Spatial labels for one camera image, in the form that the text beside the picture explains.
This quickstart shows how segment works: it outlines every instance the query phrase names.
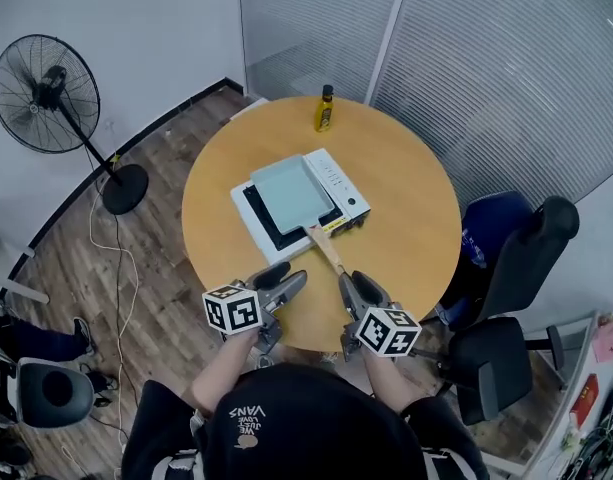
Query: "desk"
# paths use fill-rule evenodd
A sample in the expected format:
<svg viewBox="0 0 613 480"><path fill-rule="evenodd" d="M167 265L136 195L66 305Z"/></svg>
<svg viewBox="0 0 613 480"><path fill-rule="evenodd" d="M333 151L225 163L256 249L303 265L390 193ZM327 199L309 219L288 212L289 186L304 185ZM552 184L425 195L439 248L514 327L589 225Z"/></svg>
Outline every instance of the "desk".
<svg viewBox="0 0 613 480"><path fill-rule="evenodd" d="M206 288L245 279L267 266L230 197L250 173L295 154L326 148L371 205L360 229L333 239L349 270L373 277L421 319L435 306L457 265L461 243L453 187L428 147L397 121L365 105L335 99L333 126L313 129L318 98L287 98L231 121L195 161L182 204L190 261ZM341 350L350 321L337 276L320 251L291 261L306 287L277 311L282 343Z"/></svg>

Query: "standing fan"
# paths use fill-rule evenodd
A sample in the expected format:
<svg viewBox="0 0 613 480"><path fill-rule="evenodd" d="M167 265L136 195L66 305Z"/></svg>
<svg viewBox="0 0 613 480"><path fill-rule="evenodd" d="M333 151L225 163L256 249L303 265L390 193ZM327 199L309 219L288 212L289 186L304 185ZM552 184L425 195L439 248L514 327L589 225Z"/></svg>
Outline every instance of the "standing fan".
<svg viewBox="0 0 613 480"><path fill-rule="evenodd" d="M90 142L99 121L99 92L84 59L56 37L35 34L0 56L0 121L17 141L41 153L66 153L82 144L110 179L102 200L113 215L144 197L148 174L131 164L114 171Z"/></svg>

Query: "white appliance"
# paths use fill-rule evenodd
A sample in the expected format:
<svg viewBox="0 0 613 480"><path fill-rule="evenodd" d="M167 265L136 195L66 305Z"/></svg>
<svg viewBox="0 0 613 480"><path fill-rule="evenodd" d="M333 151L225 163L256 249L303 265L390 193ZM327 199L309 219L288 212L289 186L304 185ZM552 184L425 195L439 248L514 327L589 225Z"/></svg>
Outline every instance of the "white appliance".
<svg viewBox="0 0 613 480"><path fill-rule="evenodd" d="M335 204L335 208L319 220L324 231L335 236L352 227L361 227L370 206L333 157L322 148L304 158ZM252 181L235 187L230 195L269 265L288 261L313 246L303 229L286 235L279 233Z"/></svg>

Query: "white cable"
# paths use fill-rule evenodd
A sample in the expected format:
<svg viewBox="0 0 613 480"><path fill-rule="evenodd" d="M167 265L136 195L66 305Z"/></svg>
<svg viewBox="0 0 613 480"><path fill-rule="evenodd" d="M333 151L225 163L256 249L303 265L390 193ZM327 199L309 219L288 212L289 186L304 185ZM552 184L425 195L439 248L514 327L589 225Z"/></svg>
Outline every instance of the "white cable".
<svg viewBox="0 0 613 480"><path fill-rule="evenodd" d="M133 262L133 269L135 270L135 293L133 294L133 300L130 304L130 311L128 312L128 316L126 317L126 320L124 321L124 325L121 331L117 335L117 352L119 354L119 371L117 373L117 385L118 385L118 400L117 400L118 410L117 412L118 412L118 418L119 418L118 427L121 429L122 428L122 370L124 369L124 357L122 354L121 339L122 339L122 335L124 334L124 331L126 330L126 327L128 326L128 322L133 316L133 310L135 309L135 300L137 299L137 292L139 291L139 274L137 273L137 263L135 262L133 253L130 252L128 249L124 249L123 247L120 248L120 247L111 247L108 245L101 245L95 242L95 240L93 240L93 213L95 212L95 207L97 206L97 200L99 199L100 194L104 190L106 183L108 183L108 180L110 180L110 178L107 178L106 181L104 181L102 187L97 192L97 195L95 196L95 200L93 201L93 206L90 209L90 215L88 217L88 236L90 238L91 243L94 246L99 247L100 249L105 249L108 251L118 251L118 252L123 251L126 254L128 254L130 256L131 261ZM119 301L117 301L117 311L119 312ZM117 431L117 442L119 443L119 446L123 452L124 443L122 443L121 430Z"/></svg>
<svg viewBox="0 0 613 480"><path fill-rule="evenodd" d="M75 464L75 466L77 466L77 467L80 469L80 471L81 471L82 473L84 473L84 476L85 476L86 478L88 478L88 476L89 476L89 475L88 475L88 472L87 472L87 471L86 471L86 470L85 470L85 469L82 467L82 465L81 465L79 462L77 462L77 461L76 461L76 460L73 458L73 456L72 456L72 455L70 454L70 452L68 451L68 448L66 448L64 445L62 445L62 454L63 454L63 455L64 455L64 457L66 457L66 458L67 458L69 461L71 461L73 464Z"/></svg>

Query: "chair armrest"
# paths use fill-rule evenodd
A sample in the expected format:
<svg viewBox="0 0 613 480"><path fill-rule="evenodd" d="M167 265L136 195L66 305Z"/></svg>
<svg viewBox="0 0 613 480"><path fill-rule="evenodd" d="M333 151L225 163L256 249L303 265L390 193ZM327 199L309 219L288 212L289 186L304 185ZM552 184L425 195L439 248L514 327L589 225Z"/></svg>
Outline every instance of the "chair armrest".
<svg viewBox="0 0 613 480"><path fill-rule="evenodd" d="M546 329L546 334L548 334L548 338L545 340L527 340L526 349L550 351L553 354L555 369L561 370L564 367L564 346L557 327L551 325Z"/></svg>
<svg viewBox="0 0 613 480"><path fill-rule="evenodd" d="M564 345L559 336L557 327L551 325L546 329L548 333L548 341L550 341L550 351L553 354L553 364L556 370L561 370L564 367Z"/></svg>
<svg viewBox="0 0 613 480"><path fill-rule="evenodd" d="M499 403L497 402L497 389L495 387L495 372L493 372L493 365L490 363L484 363L477 371L477 391L484 419L487 421L494 420L499 414Z"/></svg>

